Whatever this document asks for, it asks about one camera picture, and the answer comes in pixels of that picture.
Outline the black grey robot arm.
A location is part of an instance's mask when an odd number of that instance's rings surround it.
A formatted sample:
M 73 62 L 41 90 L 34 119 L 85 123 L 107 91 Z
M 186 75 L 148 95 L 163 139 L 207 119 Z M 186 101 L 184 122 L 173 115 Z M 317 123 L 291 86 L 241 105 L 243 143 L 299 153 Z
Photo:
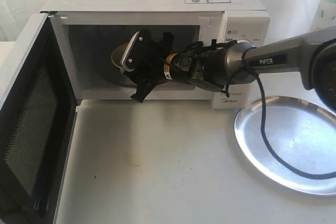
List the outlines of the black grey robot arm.
M 202 41 L 174 52 L 174 37 L 164 33 L 156 42 L 148 30 L 135 34 L 121 60 L 124 75 L 136 85 L 132 99 L 142 102 L 169 81 L 228 93 L 233 84 L 249 84 L 263 73 L 298 72 L 306 90 L 314 90 L 335 109 L 335 28 L 329 27 L 265 46 L 250 42 Z

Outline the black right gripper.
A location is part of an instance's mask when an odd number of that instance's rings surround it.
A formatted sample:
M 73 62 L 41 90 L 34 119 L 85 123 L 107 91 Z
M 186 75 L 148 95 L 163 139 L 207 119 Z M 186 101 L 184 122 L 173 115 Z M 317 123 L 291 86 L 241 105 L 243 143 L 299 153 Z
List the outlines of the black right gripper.
M 158 42 L 152 40 L 148 29 L 140 30 L 143 36 L 143 49 L 135 70 L 128 73 L 128 78 L 136 84 L 136 91 L 130 96 L 142 103 L 157 85 L 167 82 L 163 73 L 164 61 L 172 52 L 174 36 L 164 32 Z

